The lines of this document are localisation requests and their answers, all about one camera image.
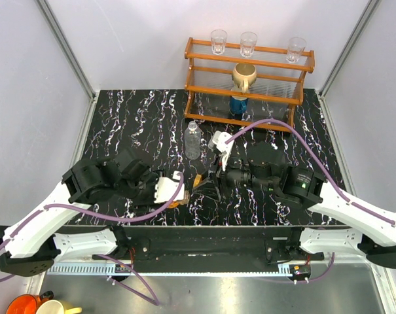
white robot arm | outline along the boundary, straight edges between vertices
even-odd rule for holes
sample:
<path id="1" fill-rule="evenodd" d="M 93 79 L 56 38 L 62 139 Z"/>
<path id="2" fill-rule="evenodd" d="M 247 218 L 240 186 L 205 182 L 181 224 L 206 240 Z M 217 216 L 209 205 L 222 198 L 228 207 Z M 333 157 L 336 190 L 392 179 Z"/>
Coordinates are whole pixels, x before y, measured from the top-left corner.
<path id="1" fill-rule="evenodd" d="M 269 144 L 248 147 L 247 162 L 230 157 L 233 144 L 228 141 L 230 138 L 230 134 L 217 131 L 211 139 L 209 147 L 217 158 L 199 177 L 194 193 L 220 201 L 229 195 L 226 188 L 263 190 L 282 205 L 327 215 L 352 227 L 305 228 L 299 241 L 303 251 L 358 254 L 375 264 L 396 268 L 396 213 L 343 190 L 336 191 L 337 187 L 320 173 L 286 164 L 283 152 Z"/>
<path id="2" fill-rule="evenodd" d="M 161 171 L 152 172 L 131 150 L 114 158 L 80 160 L 25 218 L 10 227 L 0 226 L 0 244 L 11 239 L 5 245 L 6 253 L 0 256 L 0 269 L 29 277 L 63 260 L 88 258 L 93 254 L 125 256 L 130 239 L 122 227 L 113 226 L 85 234 L 58 234 L 57 230 L 79 212 L 44 207 L 71 204 L 87 210 L 115 194 L 130 198 L 134 205 L 153 205 L 169 200 L 185 203 L 189 194 L 184 184 L 178 186 L 179 172 L 175 171 L 172 178 L 163 176 Z M 13 231 L 37 211 L 41 213 L 12 237 Z"/>

small orange object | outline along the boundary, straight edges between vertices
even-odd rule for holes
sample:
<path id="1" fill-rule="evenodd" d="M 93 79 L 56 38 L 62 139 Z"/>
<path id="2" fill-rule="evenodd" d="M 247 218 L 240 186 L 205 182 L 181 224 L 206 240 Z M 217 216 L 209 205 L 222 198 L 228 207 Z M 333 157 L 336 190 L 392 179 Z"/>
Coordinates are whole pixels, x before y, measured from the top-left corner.
<path id="1" fill-rule="evenodd" d="M 36 314 L 38 308 L 46 301 L 53 299 L 53 297 L 52 291 L 48 291 L 41 296 L 32 296 L 30 294 L 18 296 L 9 305 L 7 314 Z"/>
<path id="2" fill-rule="evenodd" d="M 197 187 L 202 181 L 202 175 L 196 175 L 195 180 L 193 181 L 193 187 Z"/>
<path id="3" fill-rule="evenodd" d="M 173 203 L 168 205 L 167 208 L 176 208 L 177 206 L 179 206 L 179 202 L 178 201 L 174 201 Z"/>

plastic water bottle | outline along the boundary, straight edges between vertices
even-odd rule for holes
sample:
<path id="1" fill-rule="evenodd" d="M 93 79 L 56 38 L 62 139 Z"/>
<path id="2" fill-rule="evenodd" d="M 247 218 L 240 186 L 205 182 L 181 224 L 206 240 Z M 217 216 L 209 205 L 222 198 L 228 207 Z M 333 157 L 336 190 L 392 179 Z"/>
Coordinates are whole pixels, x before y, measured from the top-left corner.
<path id="1" fill-rule="evenodd" d="M 200 156 L 200 128 L 195 121 L 190 121 L 185 132 L 186 157 L 195 160 Z"/>

orange mug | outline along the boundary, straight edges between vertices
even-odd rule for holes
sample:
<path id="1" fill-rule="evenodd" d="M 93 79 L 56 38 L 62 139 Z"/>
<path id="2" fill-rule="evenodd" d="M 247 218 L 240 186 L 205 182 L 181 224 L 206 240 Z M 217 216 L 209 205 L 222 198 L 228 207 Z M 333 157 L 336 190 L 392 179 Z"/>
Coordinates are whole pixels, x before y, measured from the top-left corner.
<path id="1" fill-rule="evenodd" d="M 31 294 L 18 296 L 10 303 L 6 314 L 36 314 L 42 304 L 53 298 L 54 293 L 52 291 L 46 291 L 40 296 L 32 296 Z"/>

drinking glass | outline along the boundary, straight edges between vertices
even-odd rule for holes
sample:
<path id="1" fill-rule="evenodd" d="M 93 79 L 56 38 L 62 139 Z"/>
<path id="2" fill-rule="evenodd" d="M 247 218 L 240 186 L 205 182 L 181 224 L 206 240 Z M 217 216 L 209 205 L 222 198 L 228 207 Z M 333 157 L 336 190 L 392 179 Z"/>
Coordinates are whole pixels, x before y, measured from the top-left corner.
<path id="1" fill-rule="evenodd" d="M 300 37 L 289 39 L 287 61 L 289 63 L 298 62 L 306 45 L 306 41 Z"/>
<path id="2" fill-rule="evenodd" d="M 251 31 L 242 33 L 240 37 L 240 54 L 245 58 L 250 58 L 255 51 L 257 35 Z"/>
<path id="3" fill-rule="evenodd" d="M 226 44 L 226 31 L 222 29 L 216 29 L 211 33 L 211 45 L 213 54 L 223 54 L 225 51 Z"/>

